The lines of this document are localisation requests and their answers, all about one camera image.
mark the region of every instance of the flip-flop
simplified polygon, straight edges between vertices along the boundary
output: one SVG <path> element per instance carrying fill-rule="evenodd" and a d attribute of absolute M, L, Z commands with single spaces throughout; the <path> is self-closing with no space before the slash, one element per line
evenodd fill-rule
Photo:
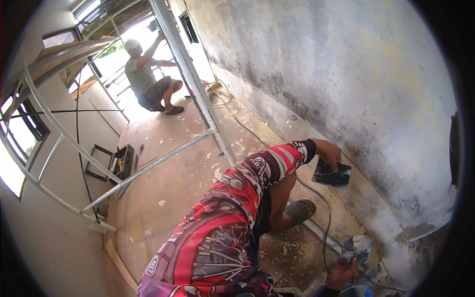
<path fill-rule="evenodd" d="M 149 110 L 150 110 L 150 111 L 159 111 L 159 112 L 162 112 L 162 111 L 165 111 L 165 107 L 160 104 L 159 107 L 154 106 L 154 107 L 150 108 Z"/>
<path fill-rule="evenodd" d="M 174 106 L 169 112 L 166 112 L 166 115 L 177 115 L 181 114 L 185 110 L 184 107 L 182 106 Z"/>
<path fill-rule="evenodd" d="M 317 210 L 315 204 L 308 199 L 301 199 L 299 201 L 291 203 L 290 205 L 287 205 L 284 211 L 288 213 L 292 218 L 292 226 L 300 224 L 301 222 L 309 219 L 307 211 L 302 207 L 300 203 L 303 203 L 304 205 L 308 206 L 308 208 L 312 212 L 312 215 Z"/>

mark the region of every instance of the hand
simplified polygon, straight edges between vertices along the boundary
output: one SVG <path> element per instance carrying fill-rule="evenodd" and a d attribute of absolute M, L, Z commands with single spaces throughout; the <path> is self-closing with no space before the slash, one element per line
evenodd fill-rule
<path fill-rule="evenodd" d="M 356 259 L 350 264 L 340 263 L 340 258 L 338 257 L 338 266 L 333 271 L 328 281 L 327 287 L 329 289 L 341 291 L 343 286 L 346 285 L 354 277 L 356 271 L 358 270 L 358 263 Z"/>
<path fill-rule="evenodd" d="M 165 33 L 160 33 L 157 37 L 157 39 L 155 40 L 156 42 L 160 43 L 162 40 L 165 40 Z"/>
<path fill-rule="evenodd" d="M 342 162 L 342 150 L 326 140 L 314 138 L 312 140 L 317 145 L 316 154 L 320 155 L 325 163 L 330 164 L 333 172 L 337 172 L 336 164 Z"/>

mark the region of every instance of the red patterned shirt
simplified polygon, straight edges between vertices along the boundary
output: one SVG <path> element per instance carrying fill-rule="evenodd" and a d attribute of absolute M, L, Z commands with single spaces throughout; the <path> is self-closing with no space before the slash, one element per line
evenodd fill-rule
<path fill-rule="evenodd" d="M 151 259 L 139 297 L 273 296 L 250 246 L 262 193 L 315 154 L 312 140 L 266 148 L 226 169 Z"/>

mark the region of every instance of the person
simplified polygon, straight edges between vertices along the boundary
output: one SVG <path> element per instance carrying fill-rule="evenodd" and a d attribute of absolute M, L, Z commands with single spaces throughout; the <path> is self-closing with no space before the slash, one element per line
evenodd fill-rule
<path fill-rule="evenodd" d="M 306 199 L 286 204 L 296 169 L 316 154 L 336 171 L 341 150 L 321 139 L 269 147 L 226 169 L 151 259 L 137 296 L 277 296 L 258 264 L 259 237 L 315 213 Z M 354 265 L 337 268 L 322 293 L 346 284 Z"/>
<path fill-rule="evenodd" d="M 152 58 L 158 45 L 164 39 L 165 34 L 162 32 L 158 35 L 152 46 L 145 51 L 143 56 L 141 56 L 143 52 L 142 46 L 138 40 L 130 39 L 126 41 L 124 47 L 127 53 L 129 53 L 130 59 L 125 63 L 125 75 L 129 79 L 130 87 L 142 107 L 150 111 L 164 111 L 167 115 L 177 115 L 182 113 L 185 108 L 173 106 L 171 104 L 171 95 L 181 89 L 183 82 L 171 79 L 170 76 L 155 81 L 155 76 L 152 72 L 152 66 L 154 65 L 161 67 L 176 66 L 173 62 Z"/>

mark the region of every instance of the dusty floor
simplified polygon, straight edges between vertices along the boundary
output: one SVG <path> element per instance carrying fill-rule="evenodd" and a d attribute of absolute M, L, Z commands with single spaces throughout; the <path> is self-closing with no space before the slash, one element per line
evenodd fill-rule
<path fill-rule="evenodd" d="M 222 103 L 216 98 L 213 102 Z M 137 151 L 141 144 L 145 145 L 139 158 L 139 168 L 205 130 L 192 101 L 181 101 L 178 105 L 186 108 L 180 115 L 147 113 L 140 119 L 132 120 L 124 128 L 118 144 L 120 147 L 130 144 Z M 217 106 L 215 110 L 238 161 L 264 146 L 237 123 L 231 112 L 266 144 L 284 142 L 236 99 L 227 106 Z M 228 161 L 218 154 L 218 148 L 211 137 L 208 137 L 137 178 L 119 201 L 109 198 L 107 222 L 117 227 L 117 233 L 105 234 L 104 244 L 109 238 L 112 239 L 117 252 L 137 282 L 150 259 L 180 220 L 229 166 Z M 343 242 L 346 235 L 365 233 L 337 193 L 310 182 L 312 169 L 309 166 L 302 166 L 298 175 L 329 201 L 332 209 L 331 235 Z M 316 194 L 297 182 L 290 200 L 302 198 L 314 201 L 317 212 L 312 219 L 319 225 L 326 226 L 326 205 Z M 324 280 L 327 276 L 322 244 L 303 225 L 294 226 L 279 234 L 264 235 L 259 252 L 261 267 L 272 275 L 277 287 L 299 287 L 303 291 L 314 279 Z M 327 249 L 326 256 L 331 270 L 336 264 L 336 253 Z M 108 256 L 104 258 L 110 296 L 135 296 L 111 259 Z M 386 275 L 376 253 L 371 253 L 368 265 L 381 272 L 381 275 Z"/>

